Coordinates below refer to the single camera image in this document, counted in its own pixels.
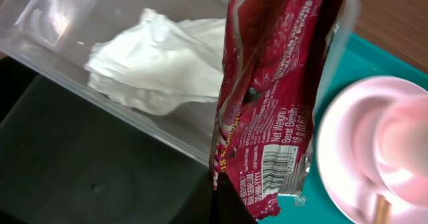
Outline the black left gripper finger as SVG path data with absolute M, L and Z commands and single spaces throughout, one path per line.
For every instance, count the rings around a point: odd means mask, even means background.
M 208 224 L 257 224 L 225 173 L 219 174 L 213 191 Z

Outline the wooden chopstick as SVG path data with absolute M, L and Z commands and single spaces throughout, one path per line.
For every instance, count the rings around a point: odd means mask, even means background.
M 389 224 L 391 220 L 391 203 L 383 195 L 377 195 L 374 224 Z

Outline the white tissue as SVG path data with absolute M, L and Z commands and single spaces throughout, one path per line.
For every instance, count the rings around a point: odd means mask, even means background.
M 157 116 L 187 102 L 216 102 L 224 36 L 224 19 L 174 22 L 146 8 L 135 26 L 93 46 L 88 86 Z

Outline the red snack wrapper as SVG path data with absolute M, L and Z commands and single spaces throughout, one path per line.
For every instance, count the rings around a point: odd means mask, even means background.
M 312 164 L 314 105 L 344 0 L 229 0 L 223 82 L 210 155 L 251 216 L 301 197 Z

